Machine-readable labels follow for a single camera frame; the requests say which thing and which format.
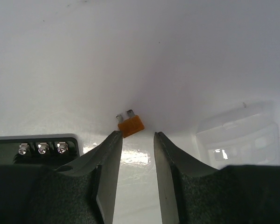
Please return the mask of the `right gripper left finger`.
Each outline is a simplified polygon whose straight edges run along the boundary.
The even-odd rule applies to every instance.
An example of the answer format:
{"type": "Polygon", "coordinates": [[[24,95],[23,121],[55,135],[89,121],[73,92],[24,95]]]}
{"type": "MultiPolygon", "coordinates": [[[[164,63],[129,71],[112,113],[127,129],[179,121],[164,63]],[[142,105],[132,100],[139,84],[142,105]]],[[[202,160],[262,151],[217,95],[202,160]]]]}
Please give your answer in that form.
{"type": "Polygon", "coordinates": [[[0,165],[0,224],[112,223],[122,143],[113,131],[57,168],[0,165]]]}

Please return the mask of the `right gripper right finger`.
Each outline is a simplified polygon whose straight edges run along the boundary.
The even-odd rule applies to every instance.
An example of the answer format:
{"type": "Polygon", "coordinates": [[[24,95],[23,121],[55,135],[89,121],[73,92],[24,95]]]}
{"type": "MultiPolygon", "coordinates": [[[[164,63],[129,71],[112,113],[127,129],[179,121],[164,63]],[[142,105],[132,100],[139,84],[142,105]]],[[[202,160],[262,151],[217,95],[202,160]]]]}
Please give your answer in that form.
{"type": "Polygon", "coordinates": [[[280,166],[215,169],[154,134],[164,224],[280,224],[280,166]]]}

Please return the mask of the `black fuse box base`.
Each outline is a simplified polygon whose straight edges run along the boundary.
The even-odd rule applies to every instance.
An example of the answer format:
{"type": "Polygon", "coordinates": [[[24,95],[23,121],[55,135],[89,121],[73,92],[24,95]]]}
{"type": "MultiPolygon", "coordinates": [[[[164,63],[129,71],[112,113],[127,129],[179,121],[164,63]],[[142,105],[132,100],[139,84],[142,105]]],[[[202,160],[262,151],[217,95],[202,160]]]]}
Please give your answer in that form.
{"type": "Polygon", "coordinates": [[[65,165],[80,156],[71,133],[0,136],[0,165],[65,165]]]}

